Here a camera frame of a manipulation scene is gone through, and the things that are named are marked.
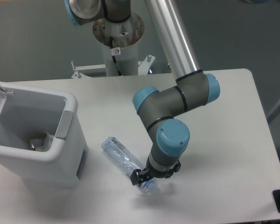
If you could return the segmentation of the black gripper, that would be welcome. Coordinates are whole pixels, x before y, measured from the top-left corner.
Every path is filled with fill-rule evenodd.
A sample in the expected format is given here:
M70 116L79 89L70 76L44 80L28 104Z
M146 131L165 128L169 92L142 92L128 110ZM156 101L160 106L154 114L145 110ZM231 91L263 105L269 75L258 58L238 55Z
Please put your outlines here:
M180 161L177 161L177 163L168 171L159 171L151 166L143 170L135 169L130 176L130 180L133 186L137 185L140 187L142 184L150 181L152 178L170 178L174 173L179 172L180 168L181 163Z

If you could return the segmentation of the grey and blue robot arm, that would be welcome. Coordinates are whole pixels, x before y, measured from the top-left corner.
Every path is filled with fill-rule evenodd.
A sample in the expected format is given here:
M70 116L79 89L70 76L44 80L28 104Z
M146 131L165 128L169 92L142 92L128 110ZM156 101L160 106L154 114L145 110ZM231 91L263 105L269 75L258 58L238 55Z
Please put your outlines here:
M134 75L137 58L125 53L143 36L144 26L131 11L128 0L66 0L71 22L93 23L96 39L106 47L105 68L108 76ZM153 178L170 178L181 168L180 156L186 150L190 131L178 115L215 101L220 95L219 82L198 65L190 40L173 0L145 2L161 41L176 85L163 91L148 86L133 96L133 105L151 141L146 166L131 173L133 185Z

